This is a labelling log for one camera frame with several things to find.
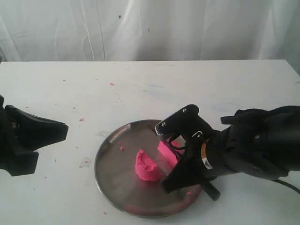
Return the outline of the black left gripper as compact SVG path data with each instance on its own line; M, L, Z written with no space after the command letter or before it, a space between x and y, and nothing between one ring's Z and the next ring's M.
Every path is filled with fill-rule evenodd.
M0 169L11 176L34 174L39 153L44 146L66 139L68 125L29 114L12 105L3 108L0 96Z

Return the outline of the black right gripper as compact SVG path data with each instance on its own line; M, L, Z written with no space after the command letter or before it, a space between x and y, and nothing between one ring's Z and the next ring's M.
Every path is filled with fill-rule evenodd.
M162 187L169 194L178 189L201 185L206 194L217 201L221 193L210 181L234 173L226 159L229 128L214 130L201 117L199 122L201 130L187 141L185 153L163 180Z

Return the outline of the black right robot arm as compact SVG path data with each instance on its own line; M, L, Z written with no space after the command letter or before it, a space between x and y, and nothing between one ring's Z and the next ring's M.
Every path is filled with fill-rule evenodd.
M220 120L225 130L213 129L196 105L187 105L155 126L178 158L162 183L165 192L200 185L216 201L220 192L211 182L217 177L245 173L282 183L300 169L298 106L238 110Z

